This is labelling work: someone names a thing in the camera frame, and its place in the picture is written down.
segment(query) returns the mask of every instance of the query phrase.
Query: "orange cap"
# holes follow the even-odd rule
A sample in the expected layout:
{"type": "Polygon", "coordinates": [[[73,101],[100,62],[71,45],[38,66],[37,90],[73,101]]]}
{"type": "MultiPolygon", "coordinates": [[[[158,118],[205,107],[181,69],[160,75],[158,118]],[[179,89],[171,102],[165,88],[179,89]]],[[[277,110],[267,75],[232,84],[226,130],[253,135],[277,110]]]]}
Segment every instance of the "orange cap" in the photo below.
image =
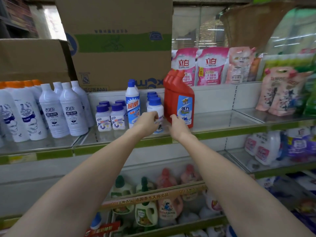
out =
{"type": "Polygon", "coordinates": [[[0,81],[0,89],[4,89],[6,87],[4,81],[0,81]]]}
{"type": "Polygon", "coordinates": [[[6,81],[6,86],[9,88],[23,88],[24,83],[21,81],[6,81]]]}
{"type": "Polygon", "coordinates": [[[26,87],[33,87],[34,86],[33,81],[31,81],[31,80],[25,80],[23,82],[24,82],[24,85],[26,87]]]}
{"type": "Polygon", "coordinates": [[[40,86],[42,84],[42,82],[38,79],[32,80],[34,86],[40,86]]]}

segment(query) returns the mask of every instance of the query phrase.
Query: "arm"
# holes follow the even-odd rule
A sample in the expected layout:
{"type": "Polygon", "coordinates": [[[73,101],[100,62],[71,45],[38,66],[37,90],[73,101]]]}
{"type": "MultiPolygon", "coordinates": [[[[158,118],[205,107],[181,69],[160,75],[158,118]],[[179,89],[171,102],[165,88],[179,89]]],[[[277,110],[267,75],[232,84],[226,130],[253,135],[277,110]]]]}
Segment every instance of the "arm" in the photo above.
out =
{"type": "Polygon", "coordinates": [[[237,236],[314,236],[273,195],[217,152],[199,142],[187,125],[172,115],[170,133],[197,164],[237,236]]]}
{"type": "Polygon", "coordinates": [[[59,180],[5,237],[84,236],[135,145],[158,128],[156,116],[143,113],[132,129],[59,180]]]}

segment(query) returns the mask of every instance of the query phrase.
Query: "cardboard box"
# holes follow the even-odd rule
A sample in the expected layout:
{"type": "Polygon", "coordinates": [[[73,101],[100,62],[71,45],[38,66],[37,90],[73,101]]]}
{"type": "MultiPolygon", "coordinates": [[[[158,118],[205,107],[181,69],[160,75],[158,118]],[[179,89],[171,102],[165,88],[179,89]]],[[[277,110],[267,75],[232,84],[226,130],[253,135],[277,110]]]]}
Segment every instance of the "cardboard box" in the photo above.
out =
{"type": "Polygon", "coordinates": [[[171,68],[172,0],[55,0],[80,86],[160,88],[171,68]]]}
{"type": "Polygon", "coordinates": [[[52,39],[0,39],[0,81],[77,80],[68,43],[52,39]]]}

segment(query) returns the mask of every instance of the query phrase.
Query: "right hand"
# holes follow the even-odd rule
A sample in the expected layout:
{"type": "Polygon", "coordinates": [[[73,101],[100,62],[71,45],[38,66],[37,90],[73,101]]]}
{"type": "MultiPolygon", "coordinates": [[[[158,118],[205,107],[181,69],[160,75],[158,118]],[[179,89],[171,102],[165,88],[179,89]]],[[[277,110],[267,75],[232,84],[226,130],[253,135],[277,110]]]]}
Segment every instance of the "right hand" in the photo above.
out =
{"type": "Polygon", "coordinates": [[[176,115],[171,115],[170,118],[172,119],[172,127],[169,127],[171,137],[180,142],[181,139],[184,138],[186,135],[192,135],[190,132],[187,124],[184,122],[182,118],[179,118],[176,115]]]}

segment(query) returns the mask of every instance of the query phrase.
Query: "hand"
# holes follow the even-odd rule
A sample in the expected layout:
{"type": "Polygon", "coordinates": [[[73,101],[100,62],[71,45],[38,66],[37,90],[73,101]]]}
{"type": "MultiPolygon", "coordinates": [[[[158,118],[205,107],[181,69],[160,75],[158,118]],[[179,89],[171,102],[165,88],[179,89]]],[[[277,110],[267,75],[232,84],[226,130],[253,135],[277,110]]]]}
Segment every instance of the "hand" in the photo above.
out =
{"type": "Polygon", "coordinates": [[[155,123],[158,119],[158,113],[156,111],[144,112],[138,117],[134,126],[130,129],[136,131],[140,138],[144,138],[151,135],[159,127],[159,123],[155,123]]]}
{"type": "Polygon", "coordinates": [[[170,135],[173,139],[178,142],[181,142],[186,135],[192,135],[187,124],[184,122],[182,118],[179,118],[175,114],[171,115],[172,119],[172,127],[169,127],[170,135]]]}

